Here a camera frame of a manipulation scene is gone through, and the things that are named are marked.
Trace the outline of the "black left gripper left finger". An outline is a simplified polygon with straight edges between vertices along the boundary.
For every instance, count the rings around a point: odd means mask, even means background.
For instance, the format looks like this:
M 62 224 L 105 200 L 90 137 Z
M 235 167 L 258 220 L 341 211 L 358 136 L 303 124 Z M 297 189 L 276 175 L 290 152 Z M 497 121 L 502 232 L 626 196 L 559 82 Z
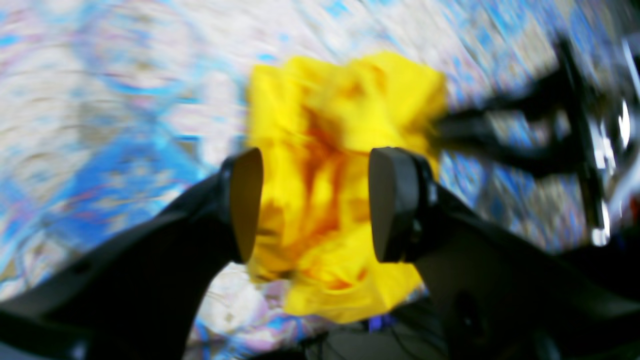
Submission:
M 1 303 L 3 360 L 180 360 L 211 281 L 251 257 L 263 189 L 252 148 L 62 271 Z

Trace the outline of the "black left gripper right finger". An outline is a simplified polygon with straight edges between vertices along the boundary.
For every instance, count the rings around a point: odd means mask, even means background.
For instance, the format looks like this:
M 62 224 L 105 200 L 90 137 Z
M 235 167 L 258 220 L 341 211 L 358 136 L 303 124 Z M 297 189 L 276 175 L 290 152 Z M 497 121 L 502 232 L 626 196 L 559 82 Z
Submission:
M 639 303 L 487 222 L 441 187 L 426 158 L 371 150 L 375 257 L 411 264 L 450 360 L 637 360 Z

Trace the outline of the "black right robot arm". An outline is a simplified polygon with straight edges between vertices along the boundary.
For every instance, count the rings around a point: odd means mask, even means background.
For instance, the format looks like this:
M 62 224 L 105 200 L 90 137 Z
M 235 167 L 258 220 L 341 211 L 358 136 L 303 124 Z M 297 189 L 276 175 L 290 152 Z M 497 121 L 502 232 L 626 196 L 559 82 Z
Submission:
M 579 186 L 586 237 L 602 247 L 635 221 L 639 196 L 639 75 L 634 39 L 614 51 L 624 60 L 618 89 L 588 79 L 571 41 L 552 45 L 556 66 L 437 121 L 439 145 L 535 178 L 568 175 Z

